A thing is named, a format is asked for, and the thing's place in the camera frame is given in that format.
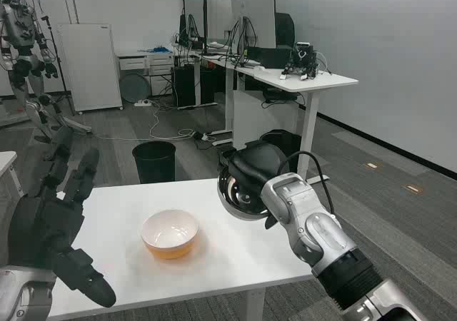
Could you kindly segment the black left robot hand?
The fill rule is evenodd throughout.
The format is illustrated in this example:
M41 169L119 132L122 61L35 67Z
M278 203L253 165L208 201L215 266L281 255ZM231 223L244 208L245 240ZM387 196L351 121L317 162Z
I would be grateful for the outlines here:
M34 180L14 211L8 234L9 262L48 270L70 290L79 290L102 307L116 294L92 265L92 258L72 244L84 222L83 204L94 188L99 150L89 149L69 170L73 131L62 127L34 171Z

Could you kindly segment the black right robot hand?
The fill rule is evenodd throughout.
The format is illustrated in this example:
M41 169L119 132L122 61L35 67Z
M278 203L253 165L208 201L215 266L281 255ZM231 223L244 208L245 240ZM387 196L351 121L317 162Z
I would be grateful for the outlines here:
M278 175L283 151L264 141L252 141L238 150L224 146L219 150L217 191L222 205L232 216L245 221L265 220L265 229L277 220L264 205L261 191Z

